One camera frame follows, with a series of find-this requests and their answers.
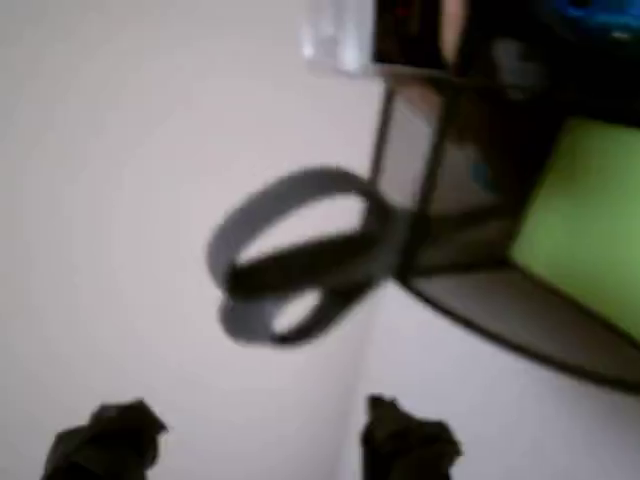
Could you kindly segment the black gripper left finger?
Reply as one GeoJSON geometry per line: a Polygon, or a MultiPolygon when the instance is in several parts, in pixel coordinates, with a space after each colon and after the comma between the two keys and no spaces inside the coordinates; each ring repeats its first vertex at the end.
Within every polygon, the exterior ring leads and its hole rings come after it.
{"type": "Polygon", "coordinates": [[[102,404],[89,419],[58,432],[43,479],[146,479],[168,428],[141,399],[102,404]]]}

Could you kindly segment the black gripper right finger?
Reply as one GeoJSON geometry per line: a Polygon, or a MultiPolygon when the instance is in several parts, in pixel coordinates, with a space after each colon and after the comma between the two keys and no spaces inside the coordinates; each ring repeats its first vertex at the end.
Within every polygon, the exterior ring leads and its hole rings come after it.
{"type": "Polygon", "coordinates": [[[367,398],[360,445],[366,480],[449,479],[463,454],[446,423],[415,417],[382,395],[367,398]]]}

